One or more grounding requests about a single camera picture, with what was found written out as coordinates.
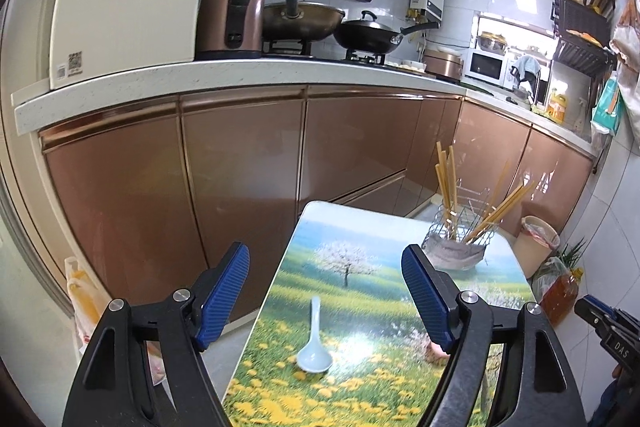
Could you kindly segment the light blue ceramic spoon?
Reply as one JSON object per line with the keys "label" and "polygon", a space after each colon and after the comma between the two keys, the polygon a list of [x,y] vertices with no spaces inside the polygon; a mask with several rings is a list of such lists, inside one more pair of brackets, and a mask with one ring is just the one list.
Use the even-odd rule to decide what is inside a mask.
{"label": "light blue ceramic spoon", "polygon": [[306,373],[326,373],[332,366],[331,353],[322,345],[320,338],[320,310],[319,296],[311,298],[310,302],[310,331],[306,345],[296,355],[297,366]]}

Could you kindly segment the bamboo chopstick diagonal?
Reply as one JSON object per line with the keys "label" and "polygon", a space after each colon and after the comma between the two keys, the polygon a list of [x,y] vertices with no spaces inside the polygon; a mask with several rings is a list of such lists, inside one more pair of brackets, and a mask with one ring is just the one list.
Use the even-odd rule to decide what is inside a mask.
{"label": "bamboo chopstick diagonal", "polygon": [[440,187],[440,193],[442,193],[442,205],[444,205],[444,220],[449,227],[450,225],[450,199],[448,188],[448,168],[447,168],[447,155],[442,149],[442,143],[436,142],[436,150],[438,156],[438,163],[436,165],[436,172],[438,183]]}

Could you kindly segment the amber cooking oil bottle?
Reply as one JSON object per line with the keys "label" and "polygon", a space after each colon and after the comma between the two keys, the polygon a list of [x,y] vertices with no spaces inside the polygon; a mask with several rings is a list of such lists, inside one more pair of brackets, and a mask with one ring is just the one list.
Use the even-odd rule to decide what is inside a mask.
{"label": "amber cooking oil bottle", "polygon": [[553,327],[558,326],[573,310],[583,275],[582,268],[561,274],[542,296],[541,308]]}

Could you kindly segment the landscape print table mat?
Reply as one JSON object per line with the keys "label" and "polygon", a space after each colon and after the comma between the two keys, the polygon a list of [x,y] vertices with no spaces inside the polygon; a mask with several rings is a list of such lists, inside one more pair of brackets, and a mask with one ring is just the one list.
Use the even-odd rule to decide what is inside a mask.
{"label": "landscape print table mat", "polygon": [[[413,426],[447,364],[431,342],[401,274],[402,251],[430,226],[367,210],[310,202],[224,394],[235,426]],[[326,373],[303,372],[319,296]]]}

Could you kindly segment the beige trash bin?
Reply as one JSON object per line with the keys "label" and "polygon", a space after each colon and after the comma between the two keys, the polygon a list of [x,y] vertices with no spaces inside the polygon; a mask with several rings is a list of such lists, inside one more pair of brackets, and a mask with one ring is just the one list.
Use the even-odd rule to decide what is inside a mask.
{"label": "beige trash bin", "polygon": [[513,252],[526,277],[530,279],[541,263],[560,245],[560,236],[546,221],[526,216],[513,245]]}

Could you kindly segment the teal hanging bag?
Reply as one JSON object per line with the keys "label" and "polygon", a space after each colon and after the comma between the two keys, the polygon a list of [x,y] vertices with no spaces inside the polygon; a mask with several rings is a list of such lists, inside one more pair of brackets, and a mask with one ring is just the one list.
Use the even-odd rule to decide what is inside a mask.
{"label": "teal hanging bag", "polygon": [[623,98],[615,76],[605,81],[597,105],[592,111],[591,127],[600,134],[616,135],[620,127]]}

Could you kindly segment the yellow oil jug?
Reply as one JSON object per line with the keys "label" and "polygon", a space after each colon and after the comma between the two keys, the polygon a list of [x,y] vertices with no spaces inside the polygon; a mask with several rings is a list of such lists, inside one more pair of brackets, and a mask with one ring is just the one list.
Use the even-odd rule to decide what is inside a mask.
{"label": "yellow oil jug", "polygon": [[567,98],[564,94],[559,94],[553,89],[549,95],[544,116],[551,119],[555,124],[563,124],[567,108]]}

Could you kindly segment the rose gold rice cooker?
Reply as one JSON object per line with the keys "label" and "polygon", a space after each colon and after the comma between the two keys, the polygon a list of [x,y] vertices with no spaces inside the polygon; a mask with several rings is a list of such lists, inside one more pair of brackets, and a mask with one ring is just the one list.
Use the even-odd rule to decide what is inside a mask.
{"label": "rose gold rice cooker", "polygon": [[460,81],[463,74],[463,60],[459,55],[427,49],[423,52],[422,61],[425,72],[436,77],[452,81]]}

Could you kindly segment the white microwave oven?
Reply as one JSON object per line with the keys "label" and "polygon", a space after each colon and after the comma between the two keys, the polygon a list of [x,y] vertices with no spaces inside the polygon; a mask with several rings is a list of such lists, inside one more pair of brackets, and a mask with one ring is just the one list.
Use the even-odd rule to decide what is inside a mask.
{"label": "white microwave oven", "polygon": [[463,75],[502,87],[506,75],[506,57],[479,48],[468,49]]}

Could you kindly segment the gas stove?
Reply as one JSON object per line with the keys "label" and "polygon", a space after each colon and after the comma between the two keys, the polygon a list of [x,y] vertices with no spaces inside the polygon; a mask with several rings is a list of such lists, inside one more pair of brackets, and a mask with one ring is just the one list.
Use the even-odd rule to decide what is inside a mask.
{"label": "gas stove", "polygon": [[262,44],[262,55],[271,58],[347,62],[366,66],[385,65],[384,54],[348,50],[339,46],[333,38],[321,41],[265,40]]}

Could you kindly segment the black wok with lid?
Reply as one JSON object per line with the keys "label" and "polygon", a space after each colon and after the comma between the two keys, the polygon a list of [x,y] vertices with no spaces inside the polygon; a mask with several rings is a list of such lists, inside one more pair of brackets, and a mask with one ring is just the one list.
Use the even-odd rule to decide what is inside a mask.
{"label": "black wok with lid", "polygon": [[358,20],[345,20],[340,23],[334,30],[334,38],[340,46],[349,51],[389,54],[400,46],[405,36],[438,29],[439,25],[439,22],[427,22],[395,30],[379,23],[373,12],[363,10]]}

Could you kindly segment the white hanging cloth bag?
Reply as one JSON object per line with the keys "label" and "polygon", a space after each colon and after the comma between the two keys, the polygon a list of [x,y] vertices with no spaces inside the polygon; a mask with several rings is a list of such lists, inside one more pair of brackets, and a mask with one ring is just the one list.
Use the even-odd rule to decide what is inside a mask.
{"label": "white hanging cloth bag", "polygon": [[628,68],[639,72],[639,0],[627,0],[614,28],[611,46]]}

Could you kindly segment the rose gold electric kettle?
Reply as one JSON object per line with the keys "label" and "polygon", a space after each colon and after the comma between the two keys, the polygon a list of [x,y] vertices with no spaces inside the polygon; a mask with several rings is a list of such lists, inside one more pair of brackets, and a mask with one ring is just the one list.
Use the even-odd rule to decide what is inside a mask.
{"label": "rose gold electric kettle", "polygon": [[195,58],[255,58],[262,55],[265,0],[201,0]]}

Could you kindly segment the brass coloured wok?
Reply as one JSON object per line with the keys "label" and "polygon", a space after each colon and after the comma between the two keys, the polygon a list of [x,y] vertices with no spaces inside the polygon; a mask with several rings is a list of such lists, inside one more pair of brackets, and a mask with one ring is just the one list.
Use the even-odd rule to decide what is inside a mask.
{"label": "brass coloured wok", "polygon": [[262,38],[268,42],[320,41],[332,35],[344,17],[344,10],[318,2],[271,3],[262,9]]}

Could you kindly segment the black wall dish rack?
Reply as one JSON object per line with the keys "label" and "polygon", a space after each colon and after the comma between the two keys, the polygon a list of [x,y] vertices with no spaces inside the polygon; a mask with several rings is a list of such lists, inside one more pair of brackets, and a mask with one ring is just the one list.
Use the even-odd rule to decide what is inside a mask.
{"label": "black wall dish rack", "polygon": [[615,0],[552,0],[553,60],[594,78],[614,62],[608,48]]}

